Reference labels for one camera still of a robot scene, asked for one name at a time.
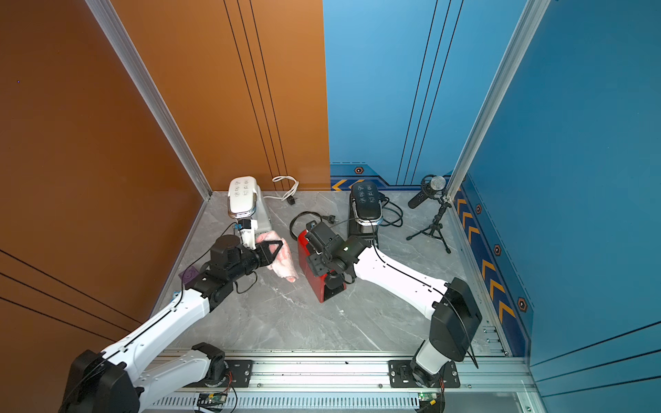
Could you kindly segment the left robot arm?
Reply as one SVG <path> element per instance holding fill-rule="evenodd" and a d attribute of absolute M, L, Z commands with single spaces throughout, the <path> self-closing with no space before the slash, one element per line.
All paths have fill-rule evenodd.
<path fill-rule="evenodd" d="M 239 237 L 223 235 L 210 259 L 166 308 L 99 353 L 84 351 L 70 368 L 62 412 L 141 412 L 192 383 L 225 385 L 225 353 L 200 342 L 186 354 L 156 368 L 151 363 L 177 337 L 205 318 L 234 290 L 240 278 L 272 264 L 284 246 L 265 240 L 252 249 Z"/>

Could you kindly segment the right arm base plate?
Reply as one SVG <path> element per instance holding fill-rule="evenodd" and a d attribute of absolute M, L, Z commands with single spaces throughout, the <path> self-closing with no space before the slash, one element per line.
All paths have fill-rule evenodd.
<path fill-rule="evenodd" d="M 459 373 L 453 361 L 446 362 L 440 370 L 431 374 L 414 366 L 413 361 L 391 360 L 387 362 L 388 376 L 392 388 L 445 388 L 461 387 Z"/>

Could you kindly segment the white coffee machine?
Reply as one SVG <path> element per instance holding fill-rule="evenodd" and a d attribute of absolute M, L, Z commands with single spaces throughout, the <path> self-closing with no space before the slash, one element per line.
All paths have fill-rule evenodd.
<path fill-rule="evenodd" d="M 270 215 L 255 177 L 236 177 L 231 180 L 227 207 L 228 215 L 236 222 L 241 219 L 258 221 L 256 237 L 272 230 Z"/>

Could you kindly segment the red Nespresso coffee machine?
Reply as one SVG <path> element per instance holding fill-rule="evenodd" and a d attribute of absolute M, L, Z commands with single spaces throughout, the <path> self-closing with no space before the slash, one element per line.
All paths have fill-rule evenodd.
<path fill-rule="evenodd" d="M 308 230 L 298 236 L 299 265 L 311 289 L 320 303 L 346 290 L 347 284 L 341 275 L 332 273 L 323 264 L 322 256 L 307 239 Z"/>

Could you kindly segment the pink striped towel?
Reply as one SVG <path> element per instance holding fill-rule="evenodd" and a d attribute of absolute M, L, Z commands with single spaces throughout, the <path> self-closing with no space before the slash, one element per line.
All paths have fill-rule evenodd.
<path fill-rule="evenodd" d="M 281 279 L 287 280 L 290 283 L 296 282 L 298 280 L 298 273 L 294 267 L 294 258 L 287 240 L 280 237 L 275 231 L 262 233 L 256 238 L 257 243 L 265 240 L 282 240 L 283 242 L 283 247 L 277 259 L 272 265 L 267 266 L 267 268 L 272 270 Z"/>

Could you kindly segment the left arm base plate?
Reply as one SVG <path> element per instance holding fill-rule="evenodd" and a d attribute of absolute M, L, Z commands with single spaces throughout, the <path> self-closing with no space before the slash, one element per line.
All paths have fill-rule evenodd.
<path fill-rule="evenodd" d="M 186 385 L 185 388 L 248 388 L 251 383 L 253 360 L 225 360 L 219 368 L 202 380 Z"/>

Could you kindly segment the black coffee machine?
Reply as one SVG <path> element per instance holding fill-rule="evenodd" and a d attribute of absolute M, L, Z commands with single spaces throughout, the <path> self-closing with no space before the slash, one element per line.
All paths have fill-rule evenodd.
<path fill-rule="evenodd" d="M 349 194 L 348 236 L 378 244 L 378 229 L 383 221 L 380 191 L 373 181 L 356 182 Z"/>

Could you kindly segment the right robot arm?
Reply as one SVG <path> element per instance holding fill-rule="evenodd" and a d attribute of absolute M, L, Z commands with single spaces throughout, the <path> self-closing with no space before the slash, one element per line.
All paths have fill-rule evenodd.
<path fill-rule="evenodd" d="M 430 333 L 409 364 L 411 380 L 440 385 L 452 362 L 473 356 L 472 343 L 483 320 L 468 284 L 424 275 L 399 263 L 362 237 L 343 239 L 323 222 L 309 222 L 297 237 L 300 265 L 320 302 L 346 290 L 351 280 L 382 287 L 430 321 Z"/>

